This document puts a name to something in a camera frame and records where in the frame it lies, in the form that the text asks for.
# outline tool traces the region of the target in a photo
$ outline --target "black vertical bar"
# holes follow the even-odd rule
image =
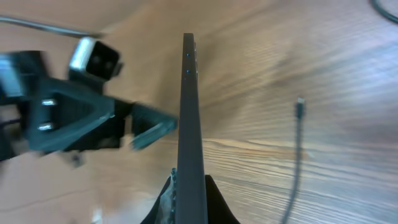
[[[208,223],[195,51],[193,34],[184,34],[178,140],[176,224]]]

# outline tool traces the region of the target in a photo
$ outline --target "wooden surface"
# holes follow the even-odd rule
[[[75,40],[0,28],[7,34],[0,35],[2,50],[46,50],[62,77]],[[290,223],[397,223],[397,25],[365,0],[153,1],[104,40],[126,63],[108,93],[178,115],[184,32],[197,42],[205,170],[241,223],[281,219],[293,179],[298,96],[307,115]],[[88,213],[99,202],[105,223],[139,223],[177,166],[177,138],[139,152],[89,153],[91,174],[71,181],[91,175],[90,185],[74,189],[90,186],[96,198],[70,200],[68,209],[75,203]],[[36,209],[50,217],[52,205]],[[0,215],[8,223],[33,219],[6,209]]]

